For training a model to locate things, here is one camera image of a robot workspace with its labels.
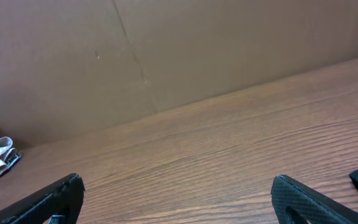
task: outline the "beige wall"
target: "beige wall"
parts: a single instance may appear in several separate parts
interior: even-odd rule
[[[0,0],[0,129],[56,141],[356,57],[353,0]]]

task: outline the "wall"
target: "wall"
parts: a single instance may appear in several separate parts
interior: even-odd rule
[[[0,0],[0,132],[56,141],[356,57],[353,0]]]

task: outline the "cardboard panel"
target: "cardboard panel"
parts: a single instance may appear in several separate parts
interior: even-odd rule
[[[358,1],[116,0],[158,110],[358,57]]]
[[[3,134],[40,144],[153,112],[110,0],[0,1]]]

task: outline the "wooden table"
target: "wooden table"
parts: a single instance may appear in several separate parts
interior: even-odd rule
[[[0,209],[76,172],[78,223],[277,223],[276,175],[358,212],[357,168],[358,59],[26,149]]]

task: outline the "wood grain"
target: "wood grain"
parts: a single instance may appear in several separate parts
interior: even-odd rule
[[[358,59],[26,150],[0,209],[76,172],[78,223],[277,223],[276,175],[358,212],[357,168]]]

